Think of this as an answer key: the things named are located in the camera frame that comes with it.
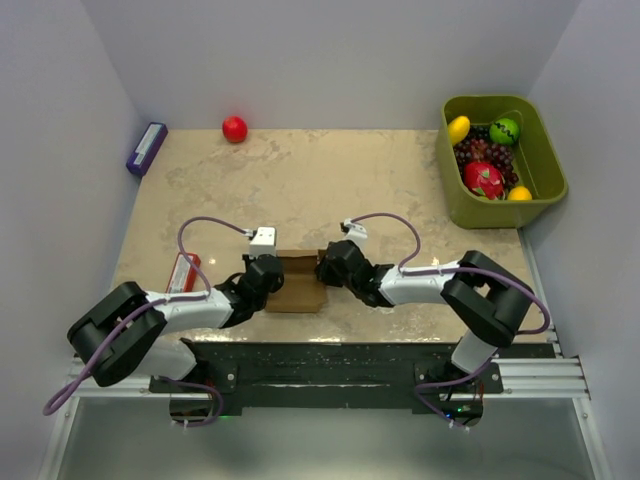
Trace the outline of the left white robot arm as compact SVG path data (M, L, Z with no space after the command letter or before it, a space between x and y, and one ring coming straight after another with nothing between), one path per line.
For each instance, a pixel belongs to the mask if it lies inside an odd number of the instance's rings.
M160 338L197 328L225 329L244 323L266 307L284 285L281 260L261 255L245 263L210 291L183 294L147 292L138 283L120 284L67 332L75 353L101 387L134 373L169 376L185 392L200 390L207 368L189 347Z

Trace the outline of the brown cardboard box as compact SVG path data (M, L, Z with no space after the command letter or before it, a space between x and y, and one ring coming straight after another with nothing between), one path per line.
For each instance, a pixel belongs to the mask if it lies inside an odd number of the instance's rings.
M325 251L278 250L284 272L283 286L270 294L265 310L270 313L318 313L327 302L326 286L316 276Z

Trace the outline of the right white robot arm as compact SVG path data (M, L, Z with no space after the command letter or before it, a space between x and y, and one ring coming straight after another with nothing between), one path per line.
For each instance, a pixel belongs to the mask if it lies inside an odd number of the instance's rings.
M317 279L349 290L372 308L444 304L466 326L445 366L431 378L434 388L469 392L490 358L508 348L532 304L532 289L479 251L458 262L429 268L372 264L351 240L331 243L315 268Z

